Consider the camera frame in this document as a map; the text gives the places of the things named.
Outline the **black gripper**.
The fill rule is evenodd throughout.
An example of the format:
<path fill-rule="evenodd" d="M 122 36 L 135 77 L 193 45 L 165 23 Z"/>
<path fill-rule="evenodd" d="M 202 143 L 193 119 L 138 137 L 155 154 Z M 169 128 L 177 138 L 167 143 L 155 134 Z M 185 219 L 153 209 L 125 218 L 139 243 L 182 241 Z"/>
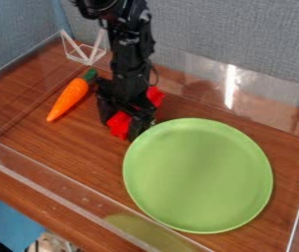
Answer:
<path fill-rule="evenodd" d="M 146 98 L 151 87 L 150 72 L 154 68 L 149 59 L 141 61 L 113 60 L 113 78 L 98 79 L 98 108 L 105 125 L 119 109 L 139 105 L 142 111 L 133 112 L 129 123 L 127 140 L 133 142 L 150 128 L 155 119 L 154 105 Z"/>

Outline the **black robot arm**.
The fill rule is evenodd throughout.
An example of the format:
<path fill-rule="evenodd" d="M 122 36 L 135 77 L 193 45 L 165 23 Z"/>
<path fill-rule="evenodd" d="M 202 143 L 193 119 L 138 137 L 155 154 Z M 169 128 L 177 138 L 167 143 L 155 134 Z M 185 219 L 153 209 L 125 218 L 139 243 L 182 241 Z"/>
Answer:
<path fill-rule="evenodd" d="M 155 52 L 153 15 L 147 0 L 70 0 L 82 16 L 98 20 L 109 31 L 113 79 L 98 79 L 98 106 L 105 124 L 119 112 L 131 121 L 126 139 L 133 142 L 150 128 L 157 107 L 147 96 Z"/>

